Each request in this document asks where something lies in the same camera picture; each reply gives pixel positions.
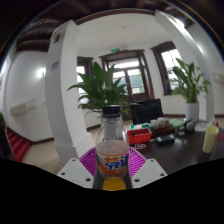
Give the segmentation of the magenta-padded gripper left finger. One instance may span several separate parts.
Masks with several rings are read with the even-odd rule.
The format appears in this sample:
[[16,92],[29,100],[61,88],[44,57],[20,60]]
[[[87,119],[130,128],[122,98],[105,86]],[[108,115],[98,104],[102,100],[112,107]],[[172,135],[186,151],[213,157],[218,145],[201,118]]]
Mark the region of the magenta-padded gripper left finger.
[[97,173],[96,149],[92,148],[80,158],[71,158],[58,176],[84,188],[93,188]]

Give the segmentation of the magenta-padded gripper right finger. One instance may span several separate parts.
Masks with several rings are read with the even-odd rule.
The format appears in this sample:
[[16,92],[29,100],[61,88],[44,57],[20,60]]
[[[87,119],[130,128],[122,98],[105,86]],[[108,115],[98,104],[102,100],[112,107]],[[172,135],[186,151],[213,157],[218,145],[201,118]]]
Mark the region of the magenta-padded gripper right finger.
[[129,149],[128,170],[133,188],[141,188],[167,175],[154,158],[146,159],[134,148]]

